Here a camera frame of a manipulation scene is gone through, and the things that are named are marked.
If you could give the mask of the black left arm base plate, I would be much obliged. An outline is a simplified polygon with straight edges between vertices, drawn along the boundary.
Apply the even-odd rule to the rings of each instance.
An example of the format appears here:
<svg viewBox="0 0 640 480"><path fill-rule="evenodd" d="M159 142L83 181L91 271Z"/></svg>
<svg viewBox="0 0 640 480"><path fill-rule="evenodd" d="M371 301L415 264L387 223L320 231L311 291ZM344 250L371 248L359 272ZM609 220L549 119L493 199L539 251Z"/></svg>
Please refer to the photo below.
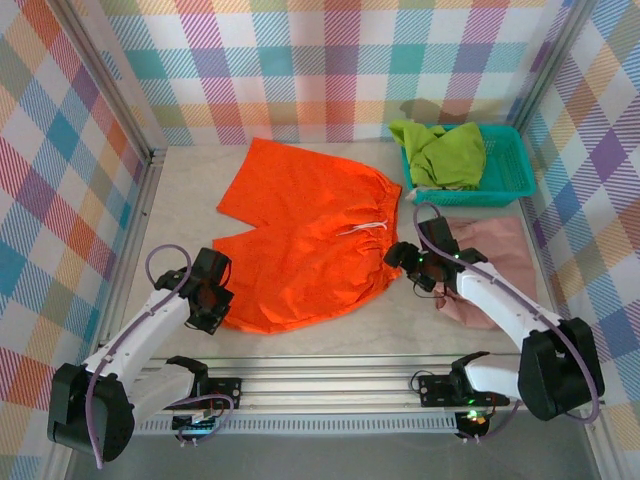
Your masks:
<svg viewBox="0 0 640 480"><path fill-rule="evenodd" d="M185 398L168 404L165 409L229 410L230 405L234 408L240 405L241 394L239 377L202 377L194 381Z"/></svg>

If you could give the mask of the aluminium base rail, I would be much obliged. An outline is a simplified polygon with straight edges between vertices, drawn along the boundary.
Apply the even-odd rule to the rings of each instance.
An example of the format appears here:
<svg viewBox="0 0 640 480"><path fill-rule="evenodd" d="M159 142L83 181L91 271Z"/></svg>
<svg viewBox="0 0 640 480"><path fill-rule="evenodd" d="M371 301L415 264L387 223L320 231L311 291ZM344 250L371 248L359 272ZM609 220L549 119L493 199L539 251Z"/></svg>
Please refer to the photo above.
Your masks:
<svg viewBox="0 0 640 480"><path fill-rule="evenodd" d="M154 415L205 417L216 410L165 409L187 396L196 379L239 377L240 414L388 413L418 409L418 377L440 375L448 356L332 355L151 359L124 373L111 367L113 387L137 423Z"/></svg>

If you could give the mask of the aluminium side rail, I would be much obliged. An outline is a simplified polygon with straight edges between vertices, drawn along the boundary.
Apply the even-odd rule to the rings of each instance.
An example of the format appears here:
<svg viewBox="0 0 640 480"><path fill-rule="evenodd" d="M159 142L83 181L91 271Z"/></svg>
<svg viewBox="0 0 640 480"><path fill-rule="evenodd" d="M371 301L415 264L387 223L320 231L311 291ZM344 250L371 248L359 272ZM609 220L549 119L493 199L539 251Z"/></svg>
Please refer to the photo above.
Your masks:
<svg viewBox="0 0 640 480"><path fill-rule="evenodd" d="M579 318L579 315L572 311L569 306L568 297L561 284L559 274L553 265L551 254L540 243L538 231L534 227L532 201L525 197L521 198L518 204L522 213L522 221L529 237L528 242L534 264L538 302L564 319Z"/></svg>
<svg viewBox="0 0 640 480"><path fill-rule="evenodd" d="M167 148L154 150L142 169L136 202L121 242L121 254L113 270L101 316L93 330L92 342L87 349L89 355L114 337L123 322L167 153Z"/></svg>

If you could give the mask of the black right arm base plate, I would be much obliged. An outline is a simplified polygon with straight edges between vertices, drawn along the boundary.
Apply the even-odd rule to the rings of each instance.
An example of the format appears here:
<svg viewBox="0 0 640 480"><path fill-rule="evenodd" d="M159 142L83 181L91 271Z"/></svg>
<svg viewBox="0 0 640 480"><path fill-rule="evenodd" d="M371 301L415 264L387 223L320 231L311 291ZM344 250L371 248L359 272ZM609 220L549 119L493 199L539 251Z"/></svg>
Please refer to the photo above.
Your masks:
<svg viewBox="0 0 640 480"><path fill-rule="evenodd" d="M472 390L466 380L455 375L422 375L418 377L420 403L435 407L506 407L510 399L492 392Z"/></svg>

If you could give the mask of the teal plastic basket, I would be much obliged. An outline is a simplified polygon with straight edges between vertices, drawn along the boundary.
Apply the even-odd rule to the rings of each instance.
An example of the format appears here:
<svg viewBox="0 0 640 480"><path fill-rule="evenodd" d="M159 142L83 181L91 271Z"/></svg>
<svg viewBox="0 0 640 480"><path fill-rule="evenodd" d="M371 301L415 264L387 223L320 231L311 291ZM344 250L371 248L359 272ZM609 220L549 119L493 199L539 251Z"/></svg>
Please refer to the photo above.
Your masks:
<svg viewBox="0 0 640 480"><path fill-rule="evenodd" d="M506 125L479 125L486 150L486 165L475 190L443 190L416 187L411 180L405 148L401 148L403 174L408 190L405 199L428 201L448 207L506 207L536 191L529 156L516 129Z"/></svg>

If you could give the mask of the aluminium corner post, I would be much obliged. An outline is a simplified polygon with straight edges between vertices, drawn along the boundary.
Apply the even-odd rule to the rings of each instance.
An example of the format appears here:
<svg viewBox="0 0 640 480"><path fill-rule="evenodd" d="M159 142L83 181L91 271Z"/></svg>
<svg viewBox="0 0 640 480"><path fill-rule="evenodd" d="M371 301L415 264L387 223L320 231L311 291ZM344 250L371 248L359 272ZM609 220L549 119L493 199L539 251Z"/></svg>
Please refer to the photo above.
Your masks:
<svg viewBox="0 0 640 480"><path fill-rule="evenodd" d="M160 164L168 148L98 0L46 0L136 153Z"/></svg>
<svg viewBox="0 0 640 480"><path fill-rule="evenodd" d="M523 134L577 41L598 0L545 0L533 36L532 58L506 122Z"/></svg>

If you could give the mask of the orange shorts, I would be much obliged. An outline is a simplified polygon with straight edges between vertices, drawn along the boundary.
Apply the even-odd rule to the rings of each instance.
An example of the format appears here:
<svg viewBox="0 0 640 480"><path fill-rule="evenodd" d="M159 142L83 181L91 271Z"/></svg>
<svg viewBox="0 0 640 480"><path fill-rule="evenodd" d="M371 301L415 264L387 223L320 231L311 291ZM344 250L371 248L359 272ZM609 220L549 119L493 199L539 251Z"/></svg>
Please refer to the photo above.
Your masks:
<svg viewBox="0 0 640 480"><path fill-rule="evenodd" d="M345 315L399 277L400 185L349 159L256 138L219 213L250 230L213 240L231 261L227 328L278 334Z"/></svg>

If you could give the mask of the lime green shorts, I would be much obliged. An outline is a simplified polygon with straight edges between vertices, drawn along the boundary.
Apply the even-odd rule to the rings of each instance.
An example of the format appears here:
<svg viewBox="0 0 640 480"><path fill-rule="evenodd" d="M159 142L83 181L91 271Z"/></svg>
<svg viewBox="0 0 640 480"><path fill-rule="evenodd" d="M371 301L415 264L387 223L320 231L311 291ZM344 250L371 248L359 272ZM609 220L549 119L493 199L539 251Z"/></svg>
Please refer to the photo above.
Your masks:
<svg viewBox="0 0 640 480"><path fill-rule="evenodd" d="M487 153L479 126L468 122L454 128L428 127L411 120L394 120L392 138L404 148L409 178L415 187L475 190Z"/></svg>

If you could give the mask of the pink shorts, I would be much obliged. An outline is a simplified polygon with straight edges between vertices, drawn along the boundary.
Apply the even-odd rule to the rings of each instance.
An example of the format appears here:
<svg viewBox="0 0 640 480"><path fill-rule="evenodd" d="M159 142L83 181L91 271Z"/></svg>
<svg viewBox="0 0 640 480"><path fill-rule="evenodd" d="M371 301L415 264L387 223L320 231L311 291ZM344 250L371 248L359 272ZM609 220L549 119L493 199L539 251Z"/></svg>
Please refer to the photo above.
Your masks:
<svg viewBox="0 0 640 480"><path fill-rule="evenodd" d="M515 288L537 301L536 276L521 220L494 217L475 220L448 217L452 236L462 249L475 248L496 267ZM436 309L464 327L496 330L498 326L471 302L436 287Z"/></svg>

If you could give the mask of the circuit board with green light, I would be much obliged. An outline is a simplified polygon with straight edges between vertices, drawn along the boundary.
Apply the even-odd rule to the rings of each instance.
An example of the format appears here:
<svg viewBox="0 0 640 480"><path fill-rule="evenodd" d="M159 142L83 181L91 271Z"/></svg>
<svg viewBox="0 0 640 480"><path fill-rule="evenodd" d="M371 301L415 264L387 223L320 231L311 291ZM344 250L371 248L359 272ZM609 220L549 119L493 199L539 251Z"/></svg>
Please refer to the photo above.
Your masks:
<svg viewBox="0 0 640 480"><path fill-rule="evenodd" d="M217 426L218 420L217 416L195 420L191 415L177 415L172 417L171 429L183 435L205 435Z"/></svg>

